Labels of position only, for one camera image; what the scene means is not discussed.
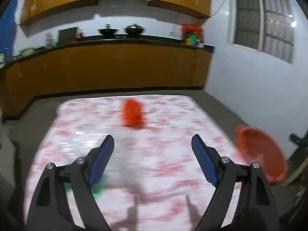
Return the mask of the red trash basket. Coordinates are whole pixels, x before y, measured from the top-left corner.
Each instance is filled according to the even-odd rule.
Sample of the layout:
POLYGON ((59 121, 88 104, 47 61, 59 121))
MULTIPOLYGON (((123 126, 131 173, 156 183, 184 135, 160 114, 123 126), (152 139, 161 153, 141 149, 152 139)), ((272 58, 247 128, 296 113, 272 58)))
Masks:
POLYGON ((248 126, 235 130, 235 145, 243 159, 258 162, 271 185, 281 183, 288 171, 288 161, 280 146, 264 131, 248 126))

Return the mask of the black wok left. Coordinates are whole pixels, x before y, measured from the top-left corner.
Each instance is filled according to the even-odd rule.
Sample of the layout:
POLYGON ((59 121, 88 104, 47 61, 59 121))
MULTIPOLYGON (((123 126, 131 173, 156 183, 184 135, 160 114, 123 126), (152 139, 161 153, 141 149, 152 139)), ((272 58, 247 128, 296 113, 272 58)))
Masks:
POLYGON ((118 29, 111 28, 110 24, 106 24, 104 29, 98 29, 99 34, 101 34, 105 39, 112 39, 115 37, 118 29))

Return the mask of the black countertop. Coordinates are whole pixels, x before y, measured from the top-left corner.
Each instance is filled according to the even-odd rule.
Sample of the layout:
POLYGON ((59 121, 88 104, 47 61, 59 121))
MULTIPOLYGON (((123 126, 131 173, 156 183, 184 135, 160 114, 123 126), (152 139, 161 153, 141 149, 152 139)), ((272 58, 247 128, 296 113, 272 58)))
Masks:
POLYGON ((210 53, 213 53, 215 49, 215 47, 211 45, 202 44, 202 47, 190 46, 190 45, 186 45, 182 43, 182 41, 178 39, 158 37, 158 36, 153 36, 153 35, 140 35, 137 38, 129 38, 127 34, 117 34, 114 38, 111 38, 111 39, 104 39, 102 35, 95 35, 91 37, 85 37, 85 39, 80 42, 70 42, 68 44, 65 44, 62 46, 55 46, 50 49, 47 49, 46 47, 42 46, 38 49, 35 49, 33 54, 25 56, 25 57, 17 58, 16 56, 13 56, 11 61, 7 61, 6 65, 1 66, 1 70, 5 70, 9 66, 12 66, 17 62, 31 59, 36 56, 40 56, 40 55, 43 55, 43 54, 46 54, 52 51, 57 51, 60 49, 67 49, 67 48, 72 48, 72 47, 77 47, 77 46, 87 46, 87 45, 122 44, 122 43, 168 45, 168 46, 174 46, 178 48, 202 49, 210 53))

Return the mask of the green plastic bag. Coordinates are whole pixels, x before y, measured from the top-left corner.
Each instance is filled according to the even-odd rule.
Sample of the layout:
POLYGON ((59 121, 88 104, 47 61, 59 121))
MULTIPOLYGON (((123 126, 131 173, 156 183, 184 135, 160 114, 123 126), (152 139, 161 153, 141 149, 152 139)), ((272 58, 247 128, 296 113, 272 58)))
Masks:
MULTIPOLYGON (((95 199, 99 198, 99 196, 103 194, 104 184, 106 182, 106 179, 107 179, 107 175, 102 175, 100 181, 91 188, 90 191, 95 199)), ((65 186, 66 192, 72 191, 72 186, 70 183, 65 182, 64 186, 65 186)))

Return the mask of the barred window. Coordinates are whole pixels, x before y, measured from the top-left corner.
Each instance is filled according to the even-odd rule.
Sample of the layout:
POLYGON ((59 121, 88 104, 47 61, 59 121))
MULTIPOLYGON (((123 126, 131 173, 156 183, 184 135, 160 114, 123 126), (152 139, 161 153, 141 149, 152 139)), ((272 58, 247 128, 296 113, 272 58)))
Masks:
POLYGON ((289 0, 232 0, 232 43, 291 64, 296 21, 289 0))

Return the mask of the black wok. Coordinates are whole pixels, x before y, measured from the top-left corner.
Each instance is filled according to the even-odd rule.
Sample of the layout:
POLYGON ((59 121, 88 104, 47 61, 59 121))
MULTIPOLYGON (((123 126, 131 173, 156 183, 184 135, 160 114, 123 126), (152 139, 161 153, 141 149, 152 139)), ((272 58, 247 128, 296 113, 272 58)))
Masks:
POLYGON ((115 37, 118 29, 111 28, 110 24, 106 24, 104 29, 98 29, 99 34, 101 34, 105 39, 112 39, 115 37))
POLYGON ((132 38, 138 38, 144 32, 144 30, 145 28, 136 23, 131 24, 125 28, 125 32, 132 38))

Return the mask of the black wok right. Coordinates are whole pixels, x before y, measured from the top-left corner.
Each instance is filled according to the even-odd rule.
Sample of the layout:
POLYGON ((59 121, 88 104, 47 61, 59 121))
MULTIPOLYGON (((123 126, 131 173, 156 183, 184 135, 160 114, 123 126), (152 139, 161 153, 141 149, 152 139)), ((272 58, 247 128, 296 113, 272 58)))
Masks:
POLYGON ((125 28, 125 32, 132 38, 138 38, 144 32, 144 30, 145 28, 136 23, 131 24, 125 28))

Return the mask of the orange lower kitchen cabinets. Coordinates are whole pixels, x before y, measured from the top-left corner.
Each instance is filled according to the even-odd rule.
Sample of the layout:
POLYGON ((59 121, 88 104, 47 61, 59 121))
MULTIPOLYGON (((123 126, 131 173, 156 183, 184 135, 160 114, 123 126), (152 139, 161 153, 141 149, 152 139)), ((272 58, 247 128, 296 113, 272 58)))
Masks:
POLYGON ((113 42, 70 46, 1 69, 1 111, 19 117, 40 96, 99 90, 203 87, 213 48, 113 42))

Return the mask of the red bag on counter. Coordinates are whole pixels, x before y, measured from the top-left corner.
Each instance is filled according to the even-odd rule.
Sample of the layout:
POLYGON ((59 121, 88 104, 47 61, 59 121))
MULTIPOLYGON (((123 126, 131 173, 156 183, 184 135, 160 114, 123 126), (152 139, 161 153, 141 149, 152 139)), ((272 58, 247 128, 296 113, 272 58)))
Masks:
POLYGON ((203 43, 204 36, 203 36, 203 28, 198 24, 192 24, 192 23, 185 23, 181 25, 182 30, 182 43, 186 44, 186 39, 188 37, 188 34, 195 33, 198 36, 197 43, 203 43))

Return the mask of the blue hanging cloth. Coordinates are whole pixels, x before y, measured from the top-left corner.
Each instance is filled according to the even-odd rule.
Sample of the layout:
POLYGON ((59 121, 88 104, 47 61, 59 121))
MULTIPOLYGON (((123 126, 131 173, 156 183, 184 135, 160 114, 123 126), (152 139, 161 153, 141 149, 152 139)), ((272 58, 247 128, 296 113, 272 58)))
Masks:
POLYGON ((1 68, 3 68, 13 56, 14 40, 17 24, 15 22, 15 11, 18 0, 11 0, 1 16, 0 30, 0 53, 1 68))

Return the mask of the crumpled orange bag on table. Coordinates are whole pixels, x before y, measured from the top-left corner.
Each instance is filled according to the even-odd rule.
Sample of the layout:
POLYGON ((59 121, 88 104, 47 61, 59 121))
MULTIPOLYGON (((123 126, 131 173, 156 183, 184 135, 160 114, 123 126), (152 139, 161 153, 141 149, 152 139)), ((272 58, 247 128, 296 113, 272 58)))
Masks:
POLYGON ((135 98, 125 99, 123 102, 123 122, 126 127, 142 128, 144 114, 142 103, 135 98))

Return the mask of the floral pink tablecloth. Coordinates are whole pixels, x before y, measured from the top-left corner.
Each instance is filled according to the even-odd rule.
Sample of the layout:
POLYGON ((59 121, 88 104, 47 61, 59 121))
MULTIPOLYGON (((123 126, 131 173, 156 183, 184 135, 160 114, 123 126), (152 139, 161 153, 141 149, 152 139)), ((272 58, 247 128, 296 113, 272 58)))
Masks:
POLYGON ((125 96, 68 100, 39 145, 26 181, 24 207, 30 207, 48 163, 70 164, 98 147, 107 135, 115 140, 104 172, 104 191, 95 199, 113 230, 194 230, 215 191, 191 148, 193 135, 223 157, 243 164, 229 137, 190 97, 138 95, 144 125, 124 125, 125 96))

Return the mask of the green box on counter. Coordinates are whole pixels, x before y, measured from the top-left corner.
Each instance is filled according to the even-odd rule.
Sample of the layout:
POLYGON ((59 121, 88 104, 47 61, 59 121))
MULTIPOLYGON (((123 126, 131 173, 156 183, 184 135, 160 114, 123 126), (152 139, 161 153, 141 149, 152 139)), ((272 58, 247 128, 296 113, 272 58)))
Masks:
POLYGON ((186 44, 190 46, 196 46, 197 45, 198 36, 195 33, 188 34, 188 37, 186 39, 186 44))

